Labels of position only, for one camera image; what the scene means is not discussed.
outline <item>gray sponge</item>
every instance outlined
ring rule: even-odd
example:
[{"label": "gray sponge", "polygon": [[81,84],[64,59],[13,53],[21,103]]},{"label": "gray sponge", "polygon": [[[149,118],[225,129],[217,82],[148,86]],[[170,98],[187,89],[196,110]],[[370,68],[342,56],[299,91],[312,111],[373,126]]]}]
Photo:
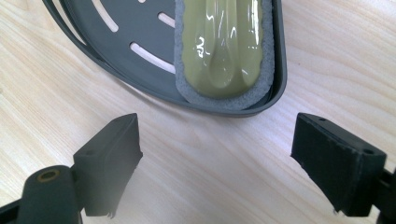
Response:
[{"label": "gray sponge", "polygon": [[181,60],[183,50],[182,32],[183,32],[183,13],[184,0],[176,0],[176,17],[175,17],[175,69],[176,85],[180,94],[191,104],[204,105],[228,110],[242,110],[256,104],[270,90],[274,81],[275,55],[274,55],[274,32],[273,32],[273,15],[271,0],[262,0],[262,29],[264,36],[262,39],[262,64],[261,73],[258,80],[250,90],[244,94],[229,99],[213,99],[199,94],[187,82],[184,77],[184,64]]}]

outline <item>plastic tray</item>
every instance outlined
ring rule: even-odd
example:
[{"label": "plastic tray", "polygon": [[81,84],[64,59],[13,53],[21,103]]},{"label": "plastic tray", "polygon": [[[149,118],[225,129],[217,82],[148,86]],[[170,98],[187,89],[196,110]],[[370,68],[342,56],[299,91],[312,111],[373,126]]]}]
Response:
[{"label": "plastic tray", "polygon": [[148,0],[145,3],[138,0],[101,0],[108,15],[118,25],[117,32],[109,29],[93,1],[60,0],[65,15],[84,44],[67,26],[53,0],[43,0],[53,19],[79,49],[107,72],[140,91],[194,110],[247,117],[272,106],[286,88],[286,51],[280,0],[273,0],[276,56],[273,87],[257,104],[237,111],[190,104],[177,91],[174,74],[149,63],[130,49],[135,42],[164,61],[171,63],[174,60],[174,29],[160,21],[158,15],[163,12],[174,18],[175,0]]}]

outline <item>wood grain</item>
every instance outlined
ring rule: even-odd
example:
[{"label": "wood grain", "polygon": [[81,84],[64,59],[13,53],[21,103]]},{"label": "wood grain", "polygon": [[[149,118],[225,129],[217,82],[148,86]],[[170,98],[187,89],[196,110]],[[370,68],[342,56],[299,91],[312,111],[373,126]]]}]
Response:
[{"label": "wood grain", "polygon": [[105,72],[39,0],[0,1],[0,205],[112,119],[137,113],[144,158],[113,219],[84,223],[375,223],[335,215],[290,157],[298,112],[340,124],[396,166],[396,3],[284,0],[289,80],[248,119],[162,102]]}]

